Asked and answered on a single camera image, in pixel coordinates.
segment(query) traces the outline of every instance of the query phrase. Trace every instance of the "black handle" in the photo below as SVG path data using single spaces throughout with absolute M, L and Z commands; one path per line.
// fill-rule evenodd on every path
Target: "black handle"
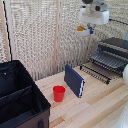
M 43 120 L 38 122 L 38 128 L 44 128 L 44 121 Z

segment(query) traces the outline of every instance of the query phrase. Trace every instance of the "black cable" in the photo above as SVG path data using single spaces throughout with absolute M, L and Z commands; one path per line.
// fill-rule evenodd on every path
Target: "black cable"
M 116 22 L 128 25 L 127 23 L 124 23 L 124 22 L 121 22 L 121 21 L 118 21 L 118 20 L 109 19 L 109 21 L 116 21 Z

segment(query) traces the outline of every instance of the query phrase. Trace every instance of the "white device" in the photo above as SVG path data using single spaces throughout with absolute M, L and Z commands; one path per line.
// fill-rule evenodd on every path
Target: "white device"
M 86 7 L 82 7 L 79 13 L 79 21 L 103 25 L 109 21 L 109 4 L 103 2 L 103 0 L 82 0 Z
M 128 65 L 124 69 L 123 78 L 126 85 L 128 85 Z M 128 128 L 128 103 L 126 104 L 119 119 L 111 126 L 111 128 Z

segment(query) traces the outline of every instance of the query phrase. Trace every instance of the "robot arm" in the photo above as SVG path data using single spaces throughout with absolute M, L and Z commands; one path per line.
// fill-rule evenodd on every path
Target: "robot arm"
M 82 0 L 86 4 L 85 8 L 80 9 L 79 20 L 81 22 L 103 25 L 109 21 L 110 5 L 103 0 Z

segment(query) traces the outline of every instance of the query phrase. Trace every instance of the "wooden countertop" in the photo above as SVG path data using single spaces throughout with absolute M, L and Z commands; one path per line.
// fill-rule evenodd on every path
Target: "wooden countertop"
M 64 72 L 36 81 L 36 84 L 51 103 L 50 128 L 110 128 L 119 118 L 128 101 L 128 87 L 122 78 L 109 85 L 89 74 L 74 68 L 85 79 L 82 98 L 77 98 L 64 82 Z M 53 87 L 66 88 L 64 100 L 53 99 Z

